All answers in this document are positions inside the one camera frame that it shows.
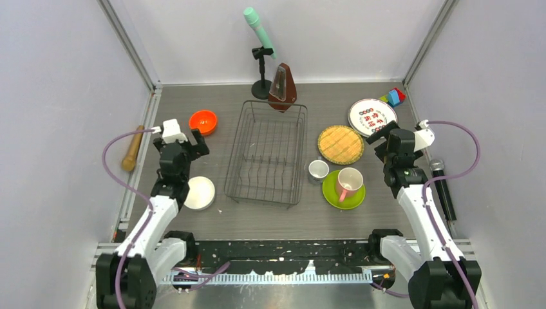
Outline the orange bowl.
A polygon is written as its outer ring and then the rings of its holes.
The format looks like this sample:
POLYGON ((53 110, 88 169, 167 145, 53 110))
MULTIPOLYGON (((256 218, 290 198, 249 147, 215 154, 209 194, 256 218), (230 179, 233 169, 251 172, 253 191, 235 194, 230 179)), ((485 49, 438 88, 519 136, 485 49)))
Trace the orange bowl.
POLYGON ((203 136, 209 136, 216 130, 218 117, 210 110, 199 110, 189 118, 188 125, 190 129, 198 129, 203 136))

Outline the white bowl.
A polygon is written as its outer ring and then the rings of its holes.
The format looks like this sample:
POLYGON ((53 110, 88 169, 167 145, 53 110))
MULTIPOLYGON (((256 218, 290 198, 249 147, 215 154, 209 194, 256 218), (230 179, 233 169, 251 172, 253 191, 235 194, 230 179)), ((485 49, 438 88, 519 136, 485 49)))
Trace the white bowl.
POLYGON ((194 211, 208 208, 214 201, 216 189, 213 182, 204 176, 195 176, 189 179, 189 193, 184 206, 194 211))

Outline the woven bamboo plate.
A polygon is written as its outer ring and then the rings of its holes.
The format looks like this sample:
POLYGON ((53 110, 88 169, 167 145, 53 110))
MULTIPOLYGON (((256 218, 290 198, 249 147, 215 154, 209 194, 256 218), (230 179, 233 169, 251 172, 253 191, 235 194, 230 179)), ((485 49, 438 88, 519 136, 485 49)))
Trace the woven bamboo plate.
POLYGON ((348 126, 330 126, 318 136, 317 148, 321 156, 337 165, 350 165, 364 153, 362 136, 348 126))

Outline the pink mug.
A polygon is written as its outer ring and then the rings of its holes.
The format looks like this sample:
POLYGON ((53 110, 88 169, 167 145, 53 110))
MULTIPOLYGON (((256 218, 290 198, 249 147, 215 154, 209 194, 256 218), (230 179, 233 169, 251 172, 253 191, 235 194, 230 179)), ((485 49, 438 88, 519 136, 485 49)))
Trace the pink mug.
POLYGON ((354 196, 364 185, 364 178, 360 171, 353 167, 341 169, 337 175, 336 193, 338 202, 354 196))

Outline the black wire dish rack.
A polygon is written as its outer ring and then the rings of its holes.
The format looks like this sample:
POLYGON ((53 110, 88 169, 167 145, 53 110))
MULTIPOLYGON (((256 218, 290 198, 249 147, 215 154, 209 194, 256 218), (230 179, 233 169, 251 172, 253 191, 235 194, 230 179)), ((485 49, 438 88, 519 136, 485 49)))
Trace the black wire dish rack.
POLYGON ((246 100, 234 135, 224 185, 235 202, 282 205, 301 201, 308 109, 301 104, 246 100))

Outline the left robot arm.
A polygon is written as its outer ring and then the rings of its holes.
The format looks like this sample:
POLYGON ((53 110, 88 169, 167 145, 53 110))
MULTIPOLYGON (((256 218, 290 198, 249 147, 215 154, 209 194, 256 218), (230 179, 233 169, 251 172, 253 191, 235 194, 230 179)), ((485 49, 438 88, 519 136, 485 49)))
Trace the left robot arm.
POLYGON ((189 195, 191 163, 208 155, 209 148, 199 129, 191 131, 194 144, 165 126, 151 131, 161 133, 153 141, 160 154, 158 178, 149 196, 129 188, 146 201, 147 210, 114 252, 97 259, 97 308, 152 308, 159 282, 177 263, 188 267, 198 256, 192 233, 166 228, 189 195))

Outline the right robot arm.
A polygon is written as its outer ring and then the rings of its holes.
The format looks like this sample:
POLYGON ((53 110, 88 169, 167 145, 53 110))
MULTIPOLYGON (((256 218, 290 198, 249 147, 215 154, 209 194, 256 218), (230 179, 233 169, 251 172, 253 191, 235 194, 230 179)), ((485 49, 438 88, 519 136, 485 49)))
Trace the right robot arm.
POLYGON ((482 276, 477 261, 464 256, 443 223, 432 197, 431 185, 447 180, 441 173, 428 178, 415 161, 432 145, 435 134, 423 120, 415 131, 387 123, 367 138, 383 163, 384 182, 403 208, 416 237, 418 251, 394 229, 376 229, 369 237, 368 257, 376 264, 389 261, 408 282, 414 308, 478 308, 476 292, 482 276))

